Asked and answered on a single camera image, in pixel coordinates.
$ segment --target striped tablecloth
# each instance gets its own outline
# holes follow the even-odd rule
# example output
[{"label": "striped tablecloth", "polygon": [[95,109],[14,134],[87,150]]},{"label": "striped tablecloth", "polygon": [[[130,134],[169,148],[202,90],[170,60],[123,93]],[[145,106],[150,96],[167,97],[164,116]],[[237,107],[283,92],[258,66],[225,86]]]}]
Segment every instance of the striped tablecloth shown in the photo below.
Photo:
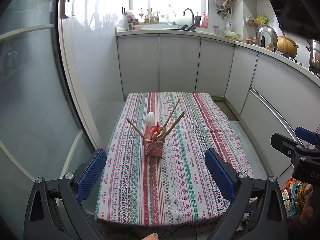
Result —
[{"label": "striped tablecloth", "polygon": [[[152,111],[163,124],[178,99],[169,124],[186,114],[168,135],[162,158],[146,157],[140,135]],[[223,199],[209,174],[204,153],[215,148],[237,171],[253,178],[238,134],[206,93],[133,93],[115,125],[101,178],[96,217],[140,226],[167,226],[213,219],[223,214]]]}]

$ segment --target pink basket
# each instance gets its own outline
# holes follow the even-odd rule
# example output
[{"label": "pink basket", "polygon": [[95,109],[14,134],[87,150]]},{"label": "pink basket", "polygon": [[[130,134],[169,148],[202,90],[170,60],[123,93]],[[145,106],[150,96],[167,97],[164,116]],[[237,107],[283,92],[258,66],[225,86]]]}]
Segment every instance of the pink basket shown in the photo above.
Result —
[{"label": "pink basket", "polygon": [[[153,134],[154,129],[156,126],[151,127],[151,132],[150,134]],[[147,129],[144,132],[144,136],[147,136]],[[154,140],[149,140],[149,139],[143,139],[143,151],[144,155],[146,156],[154,156],[154,157],[162,157],[163,155],[163,144],[164,141],[154,141]]]}]

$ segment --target faucet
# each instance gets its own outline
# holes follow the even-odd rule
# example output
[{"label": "faucet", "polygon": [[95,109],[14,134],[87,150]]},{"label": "faucet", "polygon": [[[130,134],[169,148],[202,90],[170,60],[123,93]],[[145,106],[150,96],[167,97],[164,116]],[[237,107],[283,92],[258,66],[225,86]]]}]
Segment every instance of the faucet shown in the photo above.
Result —
[{"label": "faucet", "polygon": [[195,20],[195,16],[194,16],[194,14],[193,14],[193,11],[190,9],[190,8],[186,8],[184,11],[183,11],[183,14],[182,15],[184,15],[185,13],[186,13],[186,10],[189,10],[190,12],[191,12],[191,14],[192,14],[192,24],[194,23],[194,20]]}]

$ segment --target wooden chopstick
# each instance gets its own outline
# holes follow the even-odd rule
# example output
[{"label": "wooden chopstick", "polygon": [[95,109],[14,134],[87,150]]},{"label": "wooden chopstick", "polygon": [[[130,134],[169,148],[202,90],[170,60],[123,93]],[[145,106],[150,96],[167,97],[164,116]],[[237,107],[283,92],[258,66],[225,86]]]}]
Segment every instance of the wooden chopstick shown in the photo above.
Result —
[{"label": "wooden chopstick", "polygon": [[163,141],[168,134],[172,131],[172,129],[177,125],[177,123],[181,120],[181,118],[185,115],[185,111],[183,111],[180,116],[178,117],[178,119],[173,123],[173,125],[169,128],[169,130],[159,139],[159,141]]},{"label": "wooden chopstick", "polygon": [[165,126],[163,126],[163,127],[161,127],[161,128],[159,129],[159,131],[152,137],[152,140],[155,140],[155,139],[158,137],[158,135],[161,133],[161,131],[164,129],[164,127],[165,127]]},{"label": "wooden chopstick", "polygon": [[178,102],[176,103],[176,105],[174,106],[174,108],[172,109],[172,111],[171,111],[171,113],[170,113],[170,115],[169,115],[169,117],[168,117],[167,121],[165,121],[165,123],[164,123],[163,127],[165,127],[165,126],[168,124],[168,122],[169,122],[169,120],[170,120],[171,116],[173,115],[173,112],[176,110],[176,107],[177,107],[177,105],[178,105],[178,103],[179,103],[179,102],[180,102],[180,98],[179,98]]},{"label": "wooden chopstick", "polygon": [[126,117],[126,120],[129,122],[129,124],[131,124],[131,126],[138,132],[138,134],[140,134],[140,136],[142,137],[142,139],[146,139],[146,137],[139,131],[139,129]]},{"label": "wooden chopstick", "polygon": [[176,105],[174,106],[174,108],[172,109],[167,121],[165,121],[164,125],[162,126],[162,129],[160,128],[160,130],[152,137],[152,140],[157,140],[157,137],[159,136],[159,134],[161,133],[161,131],[164,129],[164,127],[166,127],[166,125],[168,124],[173,112],[176,110],[178,103],[180,102],[180,98],[177,101]]}]

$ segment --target kitchen counter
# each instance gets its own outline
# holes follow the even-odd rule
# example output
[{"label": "kitchen counter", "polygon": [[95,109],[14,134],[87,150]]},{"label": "kitchen counter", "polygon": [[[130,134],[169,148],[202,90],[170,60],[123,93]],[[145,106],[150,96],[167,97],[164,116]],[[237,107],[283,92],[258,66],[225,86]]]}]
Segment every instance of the kitchen counter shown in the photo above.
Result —
[{"label": "kitchen counter", "polygon": [[315,76],[312,72],[310,72],[306,66],[300,66],[297,63],[293,62],[292,60],[289,60],[286,57],[283,57],[277,53],[274,53],[270,50],[263,49],[254,45],[250,45],[244,42],[240,41],[232,41],[227,38],[223,38],[220,36],[213,35],[208,32],[203,32],[196,30],[196,32],[191,32],[191,31],[181,31],[181,30],[169,30],[169,29],[164,29],[164,28],[154,28],[154,29],[142,29],[138,31],[126,31],[125,29],[122,28],[115,28],[116,32],[116,37],[123,37],[123,36],[129,36],[129,35],[145,35],[145,34],[174,34],[174,35],[183,35],[183,36],[193,36],[193,37],[200,37],[200,38],[207,38],[207,39],[212,39],[212,40],[217,40],[217,41],[223,41],[226,43],[234,44],[236,46],[241,46],[250,50],[255,50],[259,52],[260,54],[265,54],[267,56],[273,57],[276,60],[279,60],[293,69],[299,71],[302,73],[305,77],[307,77],[309,80],[311,80],[313,83],[315,83],[318,87],[320,87],[320,78]]}]

